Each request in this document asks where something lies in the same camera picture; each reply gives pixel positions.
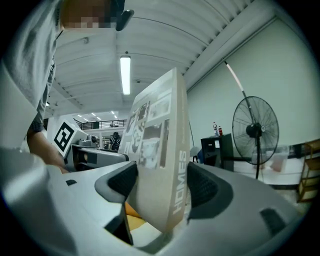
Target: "bottle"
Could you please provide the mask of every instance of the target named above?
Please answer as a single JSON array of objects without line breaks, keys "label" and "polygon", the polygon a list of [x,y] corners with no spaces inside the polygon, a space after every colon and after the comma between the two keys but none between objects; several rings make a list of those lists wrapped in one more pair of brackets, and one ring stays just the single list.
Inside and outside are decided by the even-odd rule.
[{"label": "bottle", "polygon": [[218,126],[216,125],[216,122],[213,122],[213,132],[214,136],[219,136]]},{"label": "bottle", "polygon": [[221,128],[221,126],[219,126],[219,136],[222,136],[222,128]]}]

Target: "orange object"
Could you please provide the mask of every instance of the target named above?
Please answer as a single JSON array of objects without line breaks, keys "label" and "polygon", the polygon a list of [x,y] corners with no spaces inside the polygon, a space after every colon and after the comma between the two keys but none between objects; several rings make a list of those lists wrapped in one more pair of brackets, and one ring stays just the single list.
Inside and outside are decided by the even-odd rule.
[{"label": "orange object", "polygon": [[125,202],[124,207],[125,207],[125,213],[127,215],[142,219],[141,216],[127,202]]},{"label": "orange object", "polygon": [[140,228],[146,222],[142,218],[126,215],[130,231]]}]

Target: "railing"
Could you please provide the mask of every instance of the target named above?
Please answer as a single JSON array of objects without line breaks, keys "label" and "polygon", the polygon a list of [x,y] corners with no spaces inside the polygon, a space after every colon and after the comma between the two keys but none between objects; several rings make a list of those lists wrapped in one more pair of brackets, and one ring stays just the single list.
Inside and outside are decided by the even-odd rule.
[{"label": "railing", "polygon": [[111,120],[99,122],[84,122],[82,123],[82,130],[91,129],[107,129],[107,128],[125,128],[127,120]]},{"label": "railing", "polygon": [[76,124],[79,126],[79,128],[82,130],[82,122],[74,119],[74,121],[76,122]]}]

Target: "wooden shelf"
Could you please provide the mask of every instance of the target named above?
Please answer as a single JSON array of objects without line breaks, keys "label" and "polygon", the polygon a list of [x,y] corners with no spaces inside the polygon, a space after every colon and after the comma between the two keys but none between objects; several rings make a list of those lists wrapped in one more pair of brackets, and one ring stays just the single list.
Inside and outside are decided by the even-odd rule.
[{"label": "wooden shelf", "polygon": [[317,185],[303,186],[303,181],[301,181],[298,188],[299,198],[297,202],[311,202],[317,196],[318,191]]},{"label": "wooden shelf", "polygon": [[313,151],[320,150],[320,139],[316,139],[305,144],[310,147]]},{"label": "wooden shelf", "polygon": [[320,182],[320,176],[301,179],[302,186],[305,188],[312,187],[312,186],[318,187],[319,182]]},{"label": "wooden shelf", "polygon": [[320,156],[306,159],[305,164],[309,167],[310,171],[320,171]]}]

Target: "chair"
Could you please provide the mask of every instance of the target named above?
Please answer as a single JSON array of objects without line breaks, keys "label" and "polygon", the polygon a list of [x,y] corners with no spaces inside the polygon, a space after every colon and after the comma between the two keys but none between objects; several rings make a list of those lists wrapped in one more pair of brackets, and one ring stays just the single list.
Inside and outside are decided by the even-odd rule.
[{"label": "chair", "polygon": [[198,152],[199,148],[196,146],[190,149],[190,157],[192,157],[192,162],[196,160],[196,162],[198,163]]}]

